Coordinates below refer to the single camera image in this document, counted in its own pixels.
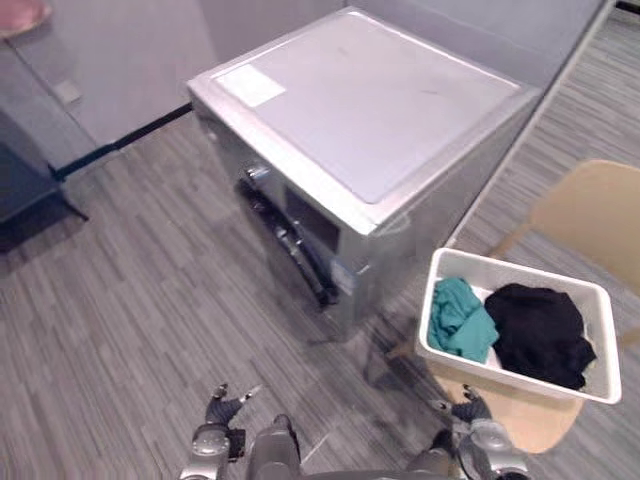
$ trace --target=wooden chair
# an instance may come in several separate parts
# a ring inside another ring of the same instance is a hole
[[[607,160],[581,163],[489,256],[501,258],[532,230],[602,265],[640,296],[639,168]],[[618,337],[620,348],[639,341],[640,326]]]
[[[532,208],[528,220],[507,235],[489,256],[499,258],[535,230],[592,259],[640,295],[640,169],[605,160],[579,165]],[[618,339],[620,347],[640,340],[640,327]],[[398,345],[393,359],[413,352]],[[514,444],[530,453],[555,446],[575,423],[584,401],[535,395],[435,362],[427,369],[454,402],[464,401],[462,385],[476,387]]]

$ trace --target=black cloth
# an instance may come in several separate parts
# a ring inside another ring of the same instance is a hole
[[[582,315],[566,293],[511,283],[485,301],[500,334],[493,348],[502,367],[578,390],[596,355],[582,336]]]

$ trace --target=white plastic basket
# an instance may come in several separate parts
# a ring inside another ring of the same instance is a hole
[[[431,348],[427,342],[427,332],[431,317],[433,289],[438,280],[448,277],[464,278],[481,300],[508,283],[547,287],[568,293],[582,314],[585,338],[592,343],[598,357],[584,371],[585,387],[581,391],[572,390],[503,370],[495,364],[491,365],[491,362],[483,365]],[[611,301],[604,288],[595,283],[458,250],[440,248],[433,254],[416,339],[416,353],[452,368],[550,397],[579,397],[608,404],[617,403],[621,397],[620,368]]]

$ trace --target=wall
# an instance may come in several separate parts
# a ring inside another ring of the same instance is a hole
[[[606,0],[352,0],[412,33],[546,88]]]
[[[97,147],[4,42],[0,72],[0,137],[25,161],[62,167]]]
[[[203,70],[343,5],[341,0],[49,3],[54,12],[50,21],[10,42],[54,97],[46,101],[48,106],[56,107],[40,118],[31,116],[27,130],[41,132],[58,121],[77,124],[75,129],[56,128],[50,136],[62,132],[66,146],[41,135],[43,150],[56,167],[183,105],[188,101],[184,83]],[[12,73],[5,82],[44,98],[33,79],[19,85],[23,77]],[[4,91],[1,95],[4,103],[13,103]]]

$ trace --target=black baseboard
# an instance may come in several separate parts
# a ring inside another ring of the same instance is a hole
[[[629,2],[616,2],[616,8],[624,10],[625,12],[631,12],[635,13],[636,15],[640,15],[640,5],[635,5]]]
[[[53,177],[58,181],[64,181],[64,179],[67,176],[71,175],[74,172],[77,172],[78,170],[86,167],[87,165],[90,165],[91,163],[95,162],[99,158],[104,157],[106,154],[114,152],[116,150],[120,150],[123,147],[126,147],[130,143],[135,142],[136,140],[147,135],[148,133],[151,133],[154,130],[157,130],[158,128],[163,127],[167,123],[172,122],[176,118],[179,118],[184,114],[189,113],[190,111],[191,111],[191,103],[187,103],[186,105],[178,107],[172,112],[167,113],[165,116],[160,117],[159,119],[154,120],[153,122],[145,125],[144,127],[139,128],[138,130],[125,135],[121,139],[116,140],[115,142],[110,143],[108,145],[103,145],[102,147],[94,150],[93,152],[88,153],[84,157],[81,157],[71,162],[69,165],[66,165],[62,168],[54,170]]]

